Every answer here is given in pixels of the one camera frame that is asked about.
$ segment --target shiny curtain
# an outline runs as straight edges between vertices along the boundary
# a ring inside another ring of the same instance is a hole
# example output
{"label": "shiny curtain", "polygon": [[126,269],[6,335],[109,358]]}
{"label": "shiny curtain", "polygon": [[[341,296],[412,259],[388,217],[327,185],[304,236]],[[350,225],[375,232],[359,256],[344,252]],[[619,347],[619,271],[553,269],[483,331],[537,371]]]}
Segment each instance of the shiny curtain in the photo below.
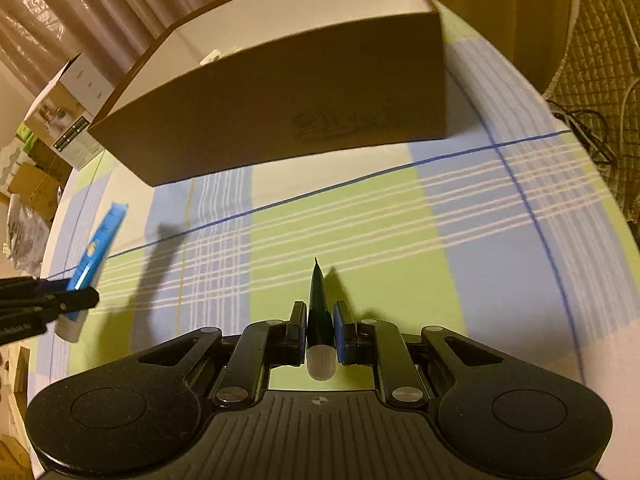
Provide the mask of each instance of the shiny curtain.
{"label": "shiny curtain", "polygon": [[0,62],[34,95],[87,53],[113,83],[162,31],[213,0],[0,0]]}

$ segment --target plaid tablecloth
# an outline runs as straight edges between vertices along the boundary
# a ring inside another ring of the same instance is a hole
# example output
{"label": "plaid tablecloth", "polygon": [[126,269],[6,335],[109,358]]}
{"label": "plaid tablecloth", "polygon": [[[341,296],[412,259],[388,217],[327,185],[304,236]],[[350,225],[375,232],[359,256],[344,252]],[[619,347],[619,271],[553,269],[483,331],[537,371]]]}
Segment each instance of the plaid tablecloth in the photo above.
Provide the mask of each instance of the plaid tablecloth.
{"label": "plaid tablecloth", "polygon": [[[287,318],[294,300],[308,299],[317,257],[329,301],[345,299],[356,316],[413,333],[441,324],[596,390],[615,421],[602,471],[637,478],[638,251],[572,134],[497,50],[441,10],[446,140],[155,189],[109,153],[73,174],[43,276],[70,275],[111,202],[130,209],[81,341],[50,330],[32,343],[30,397],[201,326],[239,333],[254,320]],[[329,387],[367,380],[342,371]],[[279,368],[273,381],[308,387],[310,379]]]}

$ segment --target quilted fabric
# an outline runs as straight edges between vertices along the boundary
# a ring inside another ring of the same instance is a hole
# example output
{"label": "quilted fabric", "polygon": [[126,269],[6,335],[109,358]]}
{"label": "quilted fabric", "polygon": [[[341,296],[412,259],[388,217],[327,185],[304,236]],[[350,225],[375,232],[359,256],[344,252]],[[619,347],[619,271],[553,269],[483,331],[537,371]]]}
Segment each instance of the quilted fabric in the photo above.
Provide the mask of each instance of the quilted fabric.
{"label": "quilted fabric", "polygon": [[[636,36],[640,36],[640,0],[622,0]],[[575,110],[590,108],[606,117],[606,127],[581,115],[593,132],[618,153],[620,103],[640,75],[640,52],[626,26],[619,0],[581,0],[578,19],[565,53],[564,66],[550,99]],[[631,92],[624,117],[623,151],[618,168],[600,168],[604,180],[628,219],[640,216],[640,84]]]}

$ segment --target ribbed black surface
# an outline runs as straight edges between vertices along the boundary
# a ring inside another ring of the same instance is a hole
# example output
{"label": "ribbed black surface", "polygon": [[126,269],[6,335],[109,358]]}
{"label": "ribbed black surface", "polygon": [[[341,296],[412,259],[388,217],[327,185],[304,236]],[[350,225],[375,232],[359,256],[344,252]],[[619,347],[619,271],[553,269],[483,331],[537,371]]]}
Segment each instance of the ribbed black surface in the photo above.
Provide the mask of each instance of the ribbed black surface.
{"label": "ribbed black surface", "polygon": [[[41,480],[63,477],[48,473]],[[451,454],[419,414],[373,391],[269,391],[217,415],[199,441],[145,480],[496,480]],[[595,480],[585,472],[574,480]]]}

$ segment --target white tube cap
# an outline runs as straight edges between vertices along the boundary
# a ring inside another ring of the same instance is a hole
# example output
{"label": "white tube cap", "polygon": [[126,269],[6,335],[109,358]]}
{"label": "white tube cap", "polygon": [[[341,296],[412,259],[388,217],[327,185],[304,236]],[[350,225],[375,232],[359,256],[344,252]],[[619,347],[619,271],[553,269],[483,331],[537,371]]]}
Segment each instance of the white tube cap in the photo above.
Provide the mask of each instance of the white tube cap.
{"label": "white tube cap", "polygon": [[306,349],[306,370],[316,381],[327,381],[335,374],[338,355],[329,345],[314,345]]}

